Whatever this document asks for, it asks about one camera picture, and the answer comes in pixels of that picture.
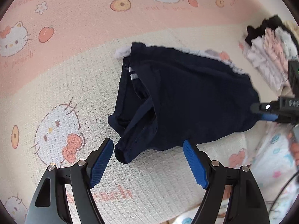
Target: pink bow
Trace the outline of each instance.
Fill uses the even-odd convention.
[[[10,33],[10,26],[6,26],[6,28],[0,32],[0,37],[4,39],[6,35]]]

